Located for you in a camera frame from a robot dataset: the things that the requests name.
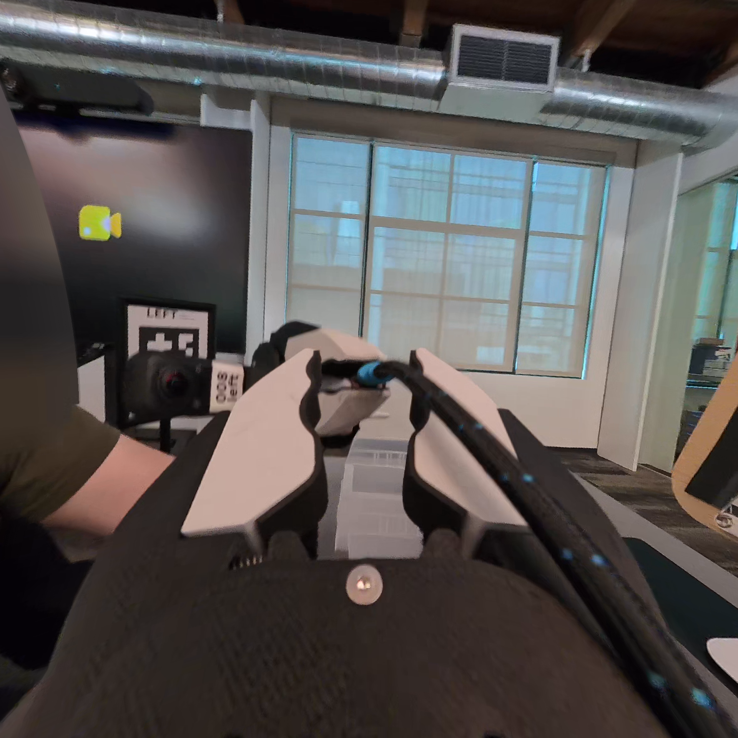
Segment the olive shirt sleeve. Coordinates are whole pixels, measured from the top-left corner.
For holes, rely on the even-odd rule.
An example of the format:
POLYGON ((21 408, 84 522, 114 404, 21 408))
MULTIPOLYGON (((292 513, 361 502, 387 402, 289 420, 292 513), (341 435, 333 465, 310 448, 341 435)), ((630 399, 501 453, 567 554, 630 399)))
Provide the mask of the olive shirt sleeve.
POLYGON ((1 459, 2 520, 40 523, 68 503, 116 447, 120 431, 75 407, 50 439, 1 459))

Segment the clear plastic bin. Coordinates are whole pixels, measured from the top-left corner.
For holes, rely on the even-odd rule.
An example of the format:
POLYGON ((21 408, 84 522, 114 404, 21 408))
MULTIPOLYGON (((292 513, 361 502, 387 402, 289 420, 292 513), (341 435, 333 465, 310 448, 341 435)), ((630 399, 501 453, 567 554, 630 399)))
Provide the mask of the clear plastic bin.
POLYGON ((407 439, 356 437, 337 503, 337 557, 418 558, 423 537, 404 510, 407 439))

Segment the silver ceiling duct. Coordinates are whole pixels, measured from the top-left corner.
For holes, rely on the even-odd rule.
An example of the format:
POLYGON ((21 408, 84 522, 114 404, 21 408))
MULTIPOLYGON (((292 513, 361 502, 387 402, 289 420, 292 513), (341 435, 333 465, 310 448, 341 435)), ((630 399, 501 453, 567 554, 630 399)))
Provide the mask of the silver ceiling duct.
POLYGON ((736 97, 557 68, 549 93, 447 84, 447 51, 79 2, 2 2, 2 57, 190 86, 543 125, 699 151, 736 134, 736 97))

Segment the large paned window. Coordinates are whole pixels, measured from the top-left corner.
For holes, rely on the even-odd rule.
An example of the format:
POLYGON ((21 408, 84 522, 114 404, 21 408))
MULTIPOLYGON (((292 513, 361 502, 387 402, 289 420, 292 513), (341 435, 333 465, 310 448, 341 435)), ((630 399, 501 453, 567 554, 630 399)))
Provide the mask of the large paned window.
POLYGON ((285 316, 471 372, 583 379, 610 168, 293 134, 285 316))

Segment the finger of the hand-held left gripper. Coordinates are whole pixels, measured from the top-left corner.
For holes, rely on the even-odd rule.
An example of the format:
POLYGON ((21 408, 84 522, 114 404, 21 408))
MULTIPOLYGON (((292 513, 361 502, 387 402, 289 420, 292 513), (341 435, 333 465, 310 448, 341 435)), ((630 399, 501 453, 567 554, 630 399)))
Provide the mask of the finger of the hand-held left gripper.
POLYGON ((387 388, 345 386, 318 392, 319 437, 348 437, 391 396, 387 388))
POLYGON ((364 339, 330 328, 314 327, 289 337, 285 348, 285 360, 291 360, 304 350, 312 354, 318 353, 320 364, 330 359, 364 360, 365 364, 387 361, 387 357, 380 349, 364 339))

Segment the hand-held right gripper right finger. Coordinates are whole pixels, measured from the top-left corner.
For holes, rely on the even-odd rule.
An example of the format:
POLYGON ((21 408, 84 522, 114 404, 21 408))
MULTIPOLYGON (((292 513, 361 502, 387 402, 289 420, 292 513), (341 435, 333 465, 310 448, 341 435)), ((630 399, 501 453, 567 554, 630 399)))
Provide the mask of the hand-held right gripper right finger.
MULTIPOLYGON (((446 392, 517 458, 499 409, 491 397, 426 348, 411 353, 411 368, 446 392)), ((436 529, 453 530, 463 554, 472 556, 486 534, 531 533, 514 505, 438 416, 413 398, 412 435, 403 479, 404 511, 424 539, 436 529)))

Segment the white duct vent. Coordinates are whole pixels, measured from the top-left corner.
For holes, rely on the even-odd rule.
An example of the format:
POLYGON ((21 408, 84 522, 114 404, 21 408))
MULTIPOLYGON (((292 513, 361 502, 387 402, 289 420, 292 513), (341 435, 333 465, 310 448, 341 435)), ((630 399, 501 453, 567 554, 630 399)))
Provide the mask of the white duct vent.
POLYGON ((447 84, 549 93, 560 37, 456 23, 447 47, 447 84))

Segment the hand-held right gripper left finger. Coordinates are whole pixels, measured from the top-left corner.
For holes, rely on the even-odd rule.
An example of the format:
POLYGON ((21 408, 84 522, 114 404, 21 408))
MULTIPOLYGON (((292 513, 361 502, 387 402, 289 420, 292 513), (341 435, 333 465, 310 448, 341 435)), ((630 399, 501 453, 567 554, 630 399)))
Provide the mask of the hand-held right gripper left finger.
POLYGON ((327 476, 316 433, 322 378, 316 350, 303 349, 237 401, 181 525, 188 539, 241 534, 257 555, 291 531, 317 551, 327 476))

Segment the glass partition window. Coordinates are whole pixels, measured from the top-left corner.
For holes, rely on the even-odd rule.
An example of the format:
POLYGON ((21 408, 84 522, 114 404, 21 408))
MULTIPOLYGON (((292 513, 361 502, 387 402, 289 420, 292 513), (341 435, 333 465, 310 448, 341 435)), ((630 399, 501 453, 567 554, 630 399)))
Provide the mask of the glass partition window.
POLYGON ((691 337, 736 354, 737 177, 679 196, 676 235, 693 310, 691 337))

